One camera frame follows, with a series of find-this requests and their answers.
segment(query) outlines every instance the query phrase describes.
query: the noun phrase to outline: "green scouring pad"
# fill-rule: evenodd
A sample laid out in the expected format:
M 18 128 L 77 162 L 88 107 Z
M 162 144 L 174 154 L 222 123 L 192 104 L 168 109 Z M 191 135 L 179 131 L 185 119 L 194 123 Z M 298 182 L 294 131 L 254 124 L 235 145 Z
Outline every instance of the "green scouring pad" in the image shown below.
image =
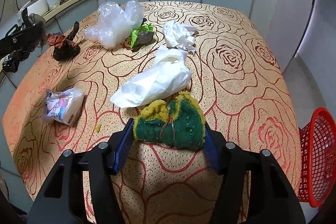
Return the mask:
M 204 143 L 205 117 L 198 101 L 180 92 L 168 106 L 156 100 L 145 107 L 135 118 L 133 134 L 135 140 L 197 150 Z

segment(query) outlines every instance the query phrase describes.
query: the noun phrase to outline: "floor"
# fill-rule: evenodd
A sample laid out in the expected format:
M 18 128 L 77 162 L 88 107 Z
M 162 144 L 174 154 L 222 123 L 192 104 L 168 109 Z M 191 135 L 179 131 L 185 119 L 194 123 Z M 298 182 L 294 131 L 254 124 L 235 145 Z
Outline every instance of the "floor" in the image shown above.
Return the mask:
M 293 58 L 283 76 L 291 94 L 299 127 L 303 128 L 310 121 L 313 111 L 317 107 L 325 107 L 325 102 L 314 78 L 300 57 Z M 8 172 L 1 168 L 0 172 L 7 182 L 11 203 L 24 211 L 29 211 L 33 202 L 21 178 L 16 172 Z M 308 223 L 317 213 L 317 209 L 311 208 L 308 203 L 302 203 L 301 206 Z
M 309 123 L 314 110 L 326 107 L 326 104 L 317 83 L 300 56 L 292 59 L 283 77 L 291 95 L 299 127 L 303 128 Z M 301 207 L 308 223 L 317 213 L 317 208 L 310 207 L 309 203 L 301 203 Z

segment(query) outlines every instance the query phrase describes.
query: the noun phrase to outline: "metal screw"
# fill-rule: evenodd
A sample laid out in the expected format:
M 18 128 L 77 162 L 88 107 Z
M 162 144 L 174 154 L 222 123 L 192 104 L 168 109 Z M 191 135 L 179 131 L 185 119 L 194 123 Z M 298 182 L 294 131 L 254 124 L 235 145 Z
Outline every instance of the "metal screw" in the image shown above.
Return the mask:
M 65 151 L 63 152 L 63 156 L 64 156 L 64 157 L 68 157 L 68 156 L 71 155 L 71 153 L 72 153 L 72 151 L 71 151 L 70 149 L 67 149 L 67 150 L 65 150 Z
M 107 142 L 101 142 L 101 143 L 98 145 L 99 149 L 105 149 L 105 148 L 108 147 L 108 146 L 109 146 L 109 144 L 108 144 Z
M 269 151 L 269 150 L 267 150 L 267 149 L 262 150 L 261 153 L 262 153 L 265 157 L 271 156 L 271 151 Z
M 234 144 L 234 143 L 232 143 L 232 142 L 228 142 L 228 143 L 226 143 L 226 145 L 225 145 L 228 149 L 234 149 L 235 147 L 236 147 L 236 145 Z

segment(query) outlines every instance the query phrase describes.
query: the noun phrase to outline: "white napkin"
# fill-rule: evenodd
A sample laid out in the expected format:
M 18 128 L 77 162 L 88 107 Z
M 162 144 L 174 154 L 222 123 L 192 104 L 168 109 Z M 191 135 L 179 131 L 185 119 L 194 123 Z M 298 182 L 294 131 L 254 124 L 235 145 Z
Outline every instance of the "white napkin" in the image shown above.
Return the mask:
M 184 89 L 191 73 L 185 66 L 188 52 L 160 46 L 155 53 L 154 65 L 135 75 L 111 97 L 116 106 L 137 107 L 164 99 Z
M 175 19 L 168 21 L 163 26 L 163 34 L 168 47 L 176 47 L 181 50 L 196 52 L 195 37 L 192 35 L 198 30 L 189 24 L 180 24 Z

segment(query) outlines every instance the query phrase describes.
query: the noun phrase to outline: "rose pattern tablecloth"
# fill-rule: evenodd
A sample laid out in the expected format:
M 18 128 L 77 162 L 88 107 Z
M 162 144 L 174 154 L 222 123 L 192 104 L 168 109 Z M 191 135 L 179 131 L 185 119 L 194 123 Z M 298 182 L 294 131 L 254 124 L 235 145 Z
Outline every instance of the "rose pattern tablecloth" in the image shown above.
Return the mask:
M 145 17 L 152 23 L 155 42 L 131 52 L 129 40 L 111 50 L 85 41 L 83 28 L 97 22 L 98 13 L 80 23 L 75 42 L 80 54 L 58 63 L 48 49 L 17 88 L 3 117 L 7 143 L 19 173 L 35 198 L 62 151 L 91 149 L 121 130 L 143 107 L 120 109 L 109 102 L 127 80 L 150 67 L 155 50 L 164 44 L 162 27 L 176 19 L 199 27 L 197 52 L 188 55 L 192 72 L 187 87 L 209 125 L 241 148 L 271 150 L 295 191 L 301 156 L 298 126 L 278 63 L 248 17 L 238 11 L 181 2 L 146 2 Z M 86 98 L 75 127 L 43 123 L 45 89 L 81 88 Z M 102 124 L 99 133 L 94 131 Z M 221 177 L 205 163 L 202 151 L 178 151 L 158 144 L 134 143 L 125 168 L 112 177 L 127 223 L 208 223 Z M 245 219 L 249 199 L 246 175 Z M 88 219 L 94 221 L 88 174 L 84 175 Z

